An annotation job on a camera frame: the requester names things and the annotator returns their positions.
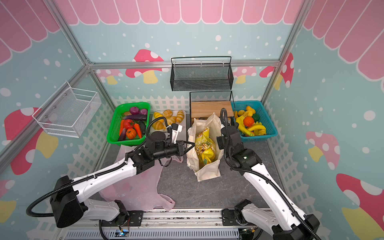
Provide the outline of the yellow green corn snack bag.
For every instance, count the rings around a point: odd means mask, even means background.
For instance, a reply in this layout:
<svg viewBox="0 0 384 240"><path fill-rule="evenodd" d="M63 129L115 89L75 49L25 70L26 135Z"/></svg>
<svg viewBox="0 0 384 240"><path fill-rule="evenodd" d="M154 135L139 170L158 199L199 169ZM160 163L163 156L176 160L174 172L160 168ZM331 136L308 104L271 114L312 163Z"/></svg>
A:
<svg viewBox="0 0 384 240"><path fill-rule="evenodd" d="M210 138L210 128L205 128L201 133L198 134L195 140L195 150L198 154L198 151L208 147L211 147L216 153L215 143Z"/></svg>

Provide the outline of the yellow Lays chips bag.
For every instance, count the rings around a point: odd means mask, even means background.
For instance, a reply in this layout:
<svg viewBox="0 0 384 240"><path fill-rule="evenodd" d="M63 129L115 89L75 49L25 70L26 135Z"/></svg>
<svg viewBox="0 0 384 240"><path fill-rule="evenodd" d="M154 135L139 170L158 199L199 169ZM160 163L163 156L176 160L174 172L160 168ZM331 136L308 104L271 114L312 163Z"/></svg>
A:
<svg viewBox="0 0 384 240"><path fill-rule="evenodd" d="M206 149L201 149L198 151L198 158L199 158L199 167L202 169L204 166L213 163L215 161L216 153L211 148L208 147Z"/></svg>

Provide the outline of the canvas tote bag leaf print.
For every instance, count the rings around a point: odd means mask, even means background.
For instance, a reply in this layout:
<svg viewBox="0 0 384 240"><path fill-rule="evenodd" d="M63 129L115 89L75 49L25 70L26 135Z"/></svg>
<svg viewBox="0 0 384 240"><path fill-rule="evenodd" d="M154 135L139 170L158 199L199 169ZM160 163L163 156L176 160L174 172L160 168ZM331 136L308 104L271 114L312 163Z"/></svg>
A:
<svg viewBox="0 0 384 240"><path fill-rule="evenodd" d="M187 166L194 171L197 181L202 182L221 176L219 165L224 151L219 149L222 124L213 113L206 120L194 119L188 129L188 141L195 144L187 153Z"/></svg>

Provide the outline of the pink plastic grocery bag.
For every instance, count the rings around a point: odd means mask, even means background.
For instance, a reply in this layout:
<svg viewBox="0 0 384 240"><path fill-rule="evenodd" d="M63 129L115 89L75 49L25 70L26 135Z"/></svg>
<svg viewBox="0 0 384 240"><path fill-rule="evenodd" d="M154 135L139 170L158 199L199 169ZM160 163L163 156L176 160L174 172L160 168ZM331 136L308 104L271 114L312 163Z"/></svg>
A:
<svg viewBox="0 0 384 240"><path fill-rule="evenodd" d="M121 201L128 211L150 211L154 208L169 211L175 206L175 201L158 193L162 170L162 165L155 161L155 165L145 172L121 180L99 191L99 194L107 202Z"/></svg>

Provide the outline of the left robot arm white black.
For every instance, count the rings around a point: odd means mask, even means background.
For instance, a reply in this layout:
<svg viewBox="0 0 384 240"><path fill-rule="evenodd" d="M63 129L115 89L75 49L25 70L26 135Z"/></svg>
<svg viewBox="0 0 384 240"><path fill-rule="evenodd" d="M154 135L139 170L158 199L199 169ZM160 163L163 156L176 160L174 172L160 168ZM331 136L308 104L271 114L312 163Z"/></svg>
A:
<svg viewBox="0 0 384 240"><path fill-rule="evenodd" d="M70 179L60 178L53 191L33 201L26 214L33 218L53 217L58 228L69 227L79 221L106 221L121 226L128 222L129 213L120 200L100 202L90 197L95 193L152 168L164 158L182 157L195 143L177 140L182 127L167 126L166 133L146 133L145 140L125 158L94 173Z"/></svg>

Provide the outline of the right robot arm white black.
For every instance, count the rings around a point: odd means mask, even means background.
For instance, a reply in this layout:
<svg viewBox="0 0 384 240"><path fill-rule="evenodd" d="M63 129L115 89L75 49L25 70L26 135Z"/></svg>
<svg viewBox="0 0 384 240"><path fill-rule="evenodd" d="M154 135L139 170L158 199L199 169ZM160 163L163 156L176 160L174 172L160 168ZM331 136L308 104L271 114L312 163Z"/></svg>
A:
<svg viewBox="0 0 384 240"><path fill-rule="evenodd" d="M235 207L239 223L253 224L274 240L320 239L318 218L301 210L271 177L256 152L244 147L238 130L240 125L230 125L225 108L221 109L220 120L222 129L217 141L224 151L225 162L252 184L271 209L266 212L244 200Z"/></svg>

